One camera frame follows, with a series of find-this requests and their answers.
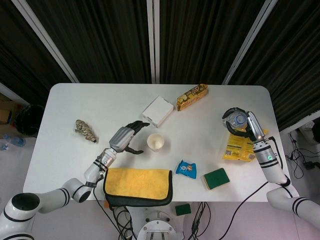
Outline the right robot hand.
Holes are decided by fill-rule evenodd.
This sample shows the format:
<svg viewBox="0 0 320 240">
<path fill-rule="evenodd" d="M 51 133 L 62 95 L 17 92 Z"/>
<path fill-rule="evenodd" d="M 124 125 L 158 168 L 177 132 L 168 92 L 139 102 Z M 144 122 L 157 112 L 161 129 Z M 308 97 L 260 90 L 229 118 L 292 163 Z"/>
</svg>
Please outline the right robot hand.
<svg viewBox="0 0 320 240">
<path fill-rule="evenodd" d="M 252 111 L 232 107 L 223 114 L 222 120 L 227 130 L 234 136 L 249 138 L 254 143 L 262 141 L 265 137 L 263 129 Z"/>
</svg>

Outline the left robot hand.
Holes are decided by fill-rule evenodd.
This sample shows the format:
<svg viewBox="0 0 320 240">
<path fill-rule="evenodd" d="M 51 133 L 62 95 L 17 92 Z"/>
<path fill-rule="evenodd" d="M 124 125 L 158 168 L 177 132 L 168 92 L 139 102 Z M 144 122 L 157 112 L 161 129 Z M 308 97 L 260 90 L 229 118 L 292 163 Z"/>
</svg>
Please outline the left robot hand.
<svg viewBox="0 0 320 240">
<path fill-rule="evenodd" d="M 150 123 L 136 120 L 126 126 L 122 126 L 114 136 L 109 140 L 109 146 L 117 153 L 128 152 L 134 155 L 140 155 L 143 150 L 134 150 L 129 147 L 133 137 L 144 127 L 148 127 Z"/>
</svg>

